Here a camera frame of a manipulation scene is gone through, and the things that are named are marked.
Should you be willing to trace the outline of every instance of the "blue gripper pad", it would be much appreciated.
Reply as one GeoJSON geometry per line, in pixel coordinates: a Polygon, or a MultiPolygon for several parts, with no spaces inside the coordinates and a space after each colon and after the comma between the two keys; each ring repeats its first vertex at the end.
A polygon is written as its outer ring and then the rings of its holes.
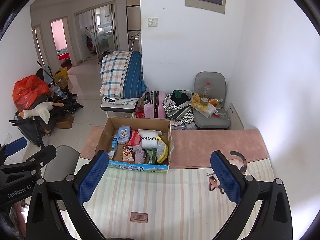
{"type": "Polygon", "coordinates": [[[4,154],[7,156],[11,156],[15,154],[16,152],[22,150],[27,146],[27,139],[24,137],[21,137],[18,140],[13,141],[12,143],[9,143],[5,146],[4,154]]]}
{"type": "Polygon", "coordinates": [[[229,200],[239,204],[242,199],[241,187],[231,171],[215,152],[211,154],[210,163],[229,200]]]}
{"type": "Polygon", "coordinates": [[[90,200],[108,165],[109,156],[104,151],[79,184],[77,197],[81,204],[90,200]]]}

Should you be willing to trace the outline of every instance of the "white stool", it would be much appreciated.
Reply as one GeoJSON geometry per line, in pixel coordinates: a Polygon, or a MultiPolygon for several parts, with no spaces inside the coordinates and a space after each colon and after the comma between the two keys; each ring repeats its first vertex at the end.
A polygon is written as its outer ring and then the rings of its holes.
{"type": "Polygon", "coordinates": [[[114,105],[108,102],[101,103],[101,110],[106,111],[107,117],[109,118],[108,112],[118,112],[118,113],[132,113],[132,117],[135,118],[135,111],[138,105],[138,101],[135,105],[114,105]]]}

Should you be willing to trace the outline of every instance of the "red bedding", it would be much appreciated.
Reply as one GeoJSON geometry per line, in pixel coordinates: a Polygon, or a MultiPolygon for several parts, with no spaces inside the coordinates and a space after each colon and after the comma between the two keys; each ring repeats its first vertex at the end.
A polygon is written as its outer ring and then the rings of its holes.
{"type": "Polygon", "coordinates": [[[58,58],[61,60],[61,59],[67,59],[67,58],[70,58],[69,56],[69,53],[64,53],[64,54],[61,54],[60,56],[58,56],[58,58]]]}

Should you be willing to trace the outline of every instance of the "pink wall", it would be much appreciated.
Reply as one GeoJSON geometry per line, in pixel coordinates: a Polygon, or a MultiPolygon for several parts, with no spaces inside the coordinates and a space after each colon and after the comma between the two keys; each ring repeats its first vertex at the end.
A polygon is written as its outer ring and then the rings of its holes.
{"type": "Polygon", "coordinates": [[[63,49],[67,46],[66,38],[64,36],[62,20],[51,23],[54,44],[56,49],[63,49]]]}

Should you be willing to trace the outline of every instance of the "plaid blanket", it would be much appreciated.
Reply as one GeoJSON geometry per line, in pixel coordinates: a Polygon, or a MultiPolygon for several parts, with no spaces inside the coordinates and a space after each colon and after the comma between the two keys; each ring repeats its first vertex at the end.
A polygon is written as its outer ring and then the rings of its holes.
{"type": "Polygon", "coordinates": [[[138,51],[115,51],[105,56],[100,74],[100,92],[108,98],[140,98],[146,90],[138,51]]]}

